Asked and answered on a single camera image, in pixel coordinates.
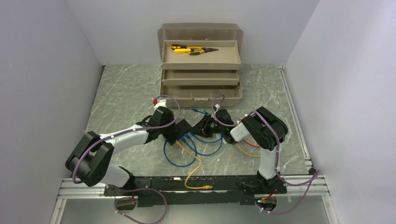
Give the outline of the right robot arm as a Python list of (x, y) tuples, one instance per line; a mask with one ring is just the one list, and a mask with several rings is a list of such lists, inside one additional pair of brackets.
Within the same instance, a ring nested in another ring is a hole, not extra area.
[(287, 125), (267, 108), (261, 106), (235, 123), (226, 109), (212, 109), (192, 128), (192, 133), (201, 137), (220, 134), (226, 143), (235, 145), (251, 136), (261, 149), (257, 187), (264, 194), (276, 186), (281, 143), (288, 134)]

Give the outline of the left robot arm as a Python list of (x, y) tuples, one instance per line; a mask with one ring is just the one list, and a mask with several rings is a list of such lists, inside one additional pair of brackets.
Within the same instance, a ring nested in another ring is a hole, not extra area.
[(113, 185), (122, 196), (128, 196), (134, 190), (134, 176), (123, 167), (111, 165), (112, 156), (150, 143), (160, 135), (174, 133), (175, 122), (174, 113), (159, 106), (153, 115), (127, 129), (109, 134), (87, 132), (67, 158), (65, 167), (71, 171), (75, 184), (84, 183), (89, 187), (98, 183)]

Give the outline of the black network switch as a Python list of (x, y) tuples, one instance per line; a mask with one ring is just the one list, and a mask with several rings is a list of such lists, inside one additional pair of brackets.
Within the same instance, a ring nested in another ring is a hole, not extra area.
[(185, 119), (182, 119), (178, 123), (172, 124), (162, 130), (162, 136), (170, 145), (174, 145), (176, 141), (189, 133), (191, 129), (192, 126)]

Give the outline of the blue ethernet cable long loop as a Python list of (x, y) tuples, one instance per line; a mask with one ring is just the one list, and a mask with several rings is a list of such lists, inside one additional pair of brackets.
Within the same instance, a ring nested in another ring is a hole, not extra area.
[(169, 164), (177, 168), (189, 167), (197, 161), (194, 156), (180, 148), (176, 143), (171, 145), (166, 140), (163, 143), (163, 155)]

